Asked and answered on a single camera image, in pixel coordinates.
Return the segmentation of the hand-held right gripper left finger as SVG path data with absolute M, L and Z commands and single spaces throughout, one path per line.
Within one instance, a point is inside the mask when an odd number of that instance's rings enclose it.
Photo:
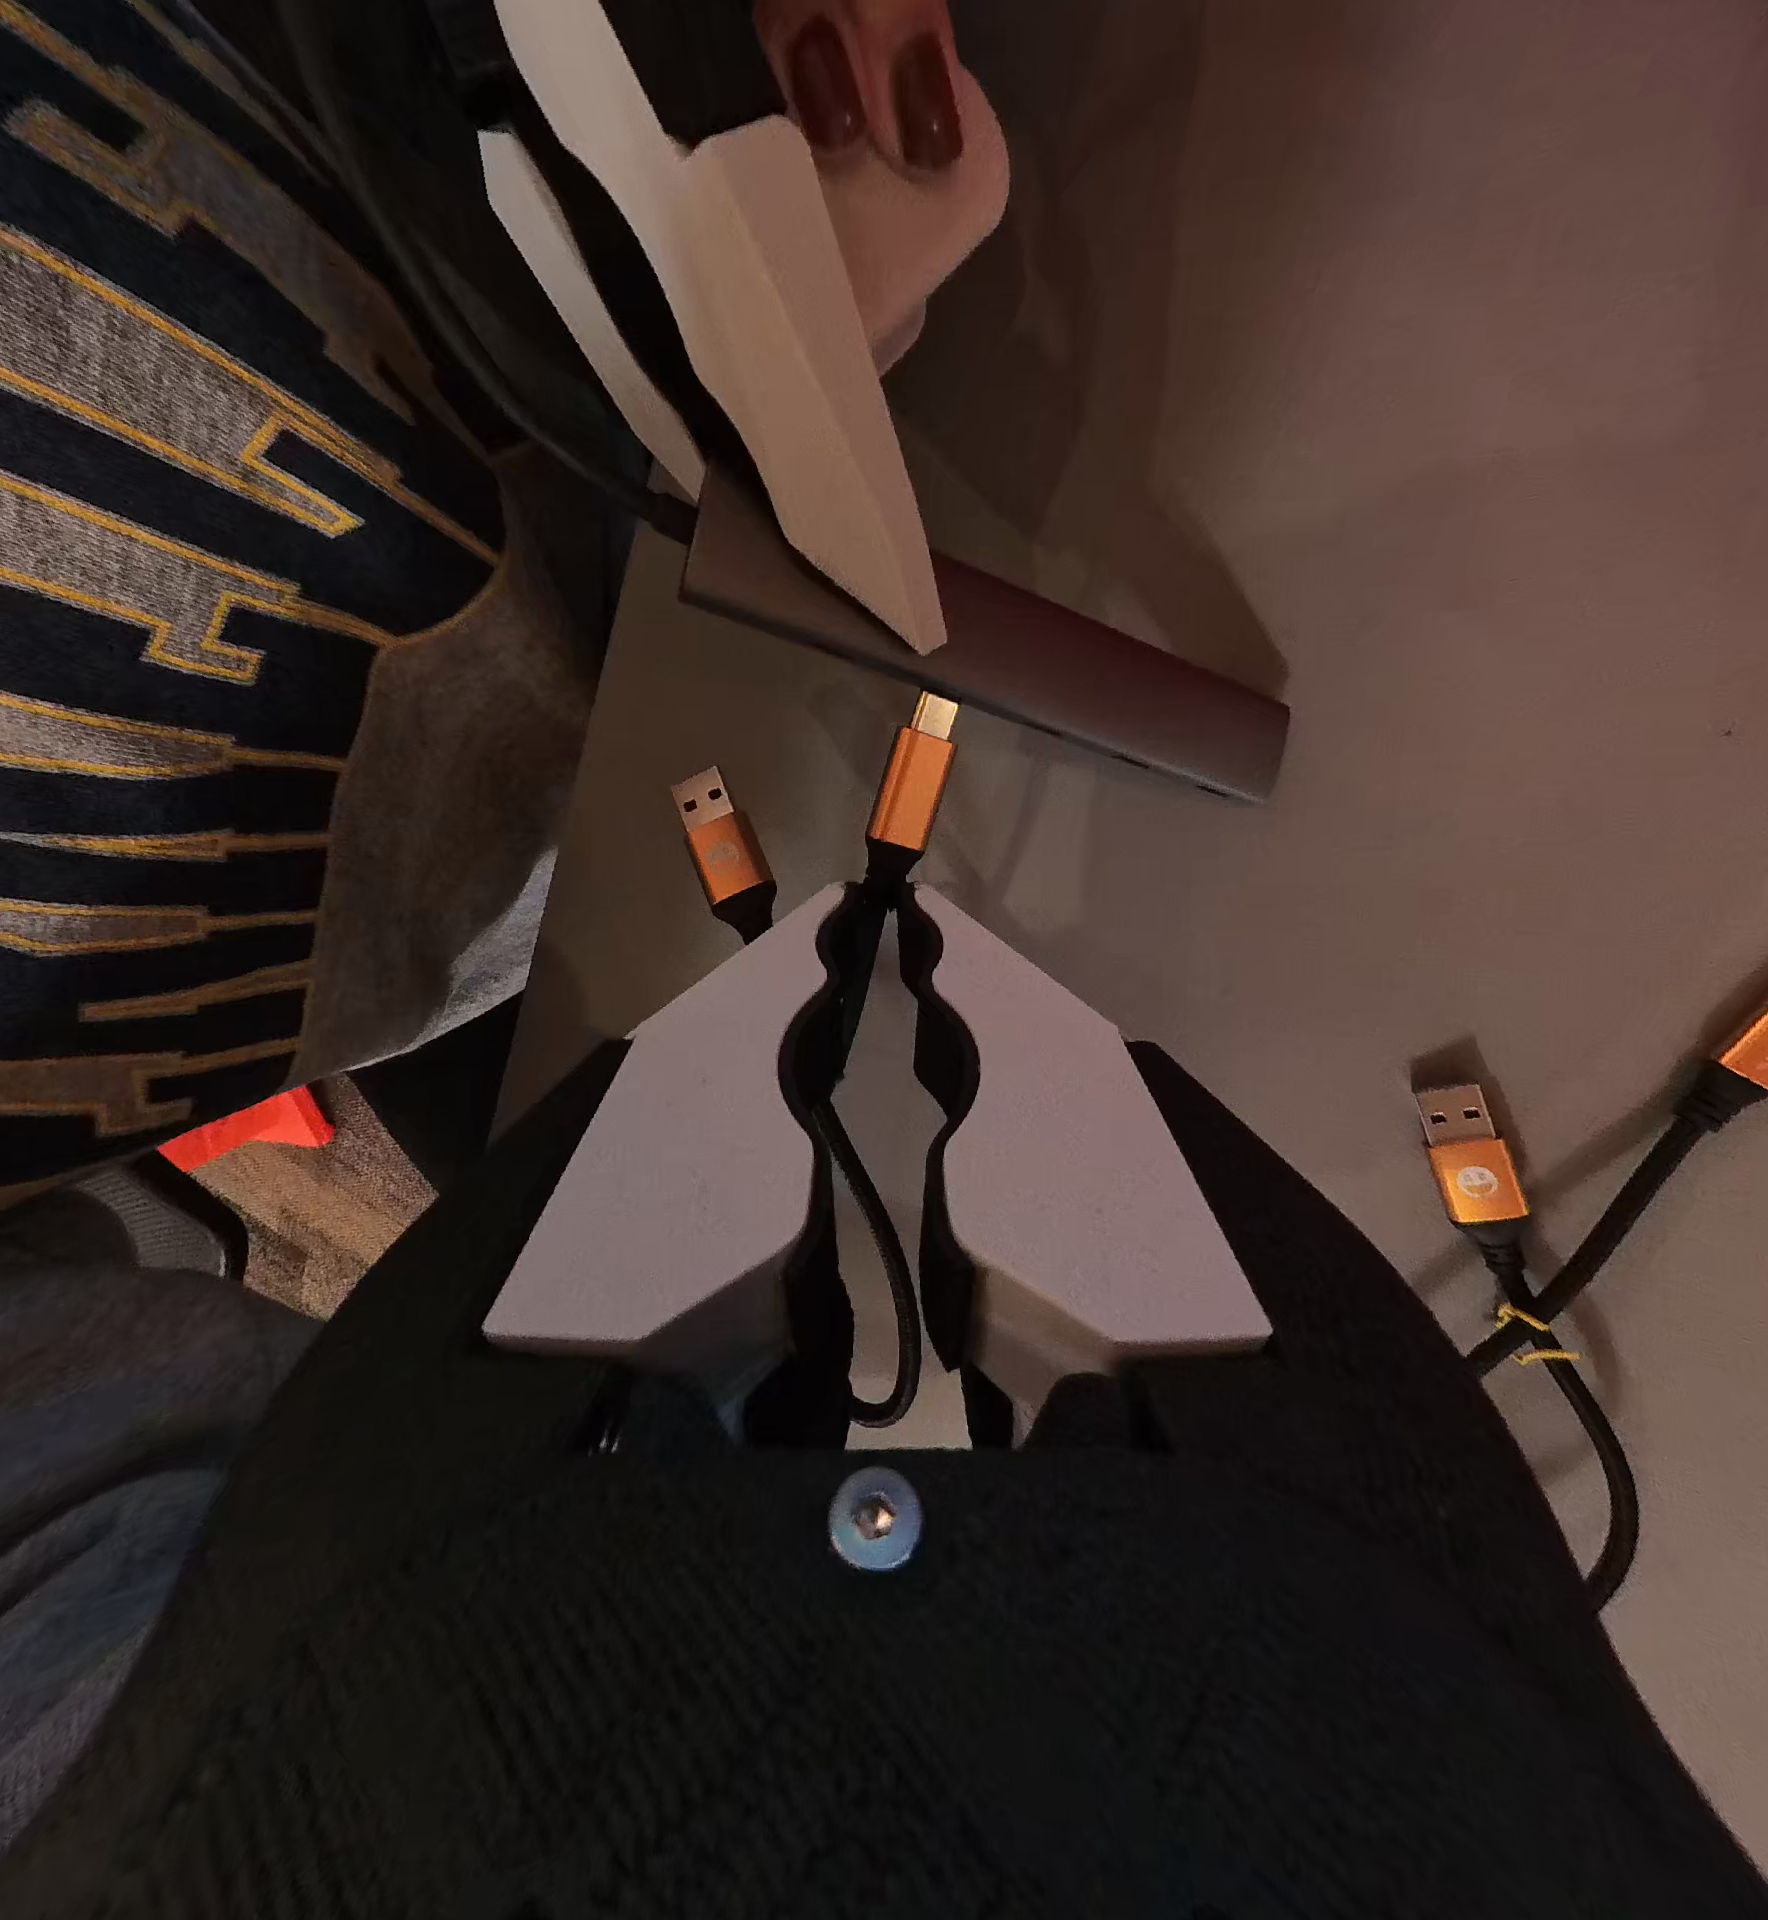
M 829 884 L 636 1027 L 483 1319 L 504 1351 L 697 1380 L 745 1428 L 849 1424 L 849 1303 L 798 1042 Z

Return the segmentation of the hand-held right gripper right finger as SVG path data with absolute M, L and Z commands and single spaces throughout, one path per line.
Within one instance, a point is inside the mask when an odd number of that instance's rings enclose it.
M 897 950 L 942 1118 L 918 1296 L 974 1428 L 1026 1432 L 1068 1378 L 1263 1350 L 1272 1317 L 1120 1028 L 929 884 Z

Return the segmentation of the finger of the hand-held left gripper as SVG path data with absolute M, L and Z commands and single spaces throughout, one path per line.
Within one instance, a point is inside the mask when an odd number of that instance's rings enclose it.
M 599 293 L 557 196 L 515 132 L 478 132 L 488 196 L 510 241 L 534 270 L 573 344 L 585 354 L 609 402 L 675 482 L 697 505 L 707 459 L 687 421 L 643 370 Z
M 680 139 L 605 4 L 497 19 L 550 130 L 640 242 L 788 546 L 912 653 L 939 650 L 929 542 L 801 130 L 774 109 Z

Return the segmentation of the grey usb hub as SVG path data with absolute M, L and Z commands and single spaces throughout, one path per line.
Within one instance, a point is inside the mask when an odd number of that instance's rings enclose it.
M 658 529 L 687 549 L 680 596 L 710 614 L 1226 800 L 1275 792 L 1286 702 L 975 566 L 936 554 L 947 638 L 917 656 L 724 468 L 697 505 L 665 497 Z

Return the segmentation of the person's left hand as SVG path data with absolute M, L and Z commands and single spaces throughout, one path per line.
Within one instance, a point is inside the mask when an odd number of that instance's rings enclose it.
M 961 66 L 945 3 L 756 3 L 761 46 L 813 157 L 873 153 L 911 180 L 963 157 Z

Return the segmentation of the person's grey printed sweatshirt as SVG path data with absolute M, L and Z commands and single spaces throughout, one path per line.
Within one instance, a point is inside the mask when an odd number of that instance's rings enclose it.
M 0 1212 L 522 996 L 604 666 L 273 27 L 0 3 Z

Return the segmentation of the person's legs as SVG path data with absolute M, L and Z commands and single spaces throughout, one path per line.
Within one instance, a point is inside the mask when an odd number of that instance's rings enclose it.
M 139 1261 L 78 1188 L 0 1212 L 0 1620 L 121 1517 L 205 1497 L 322 1324 Z

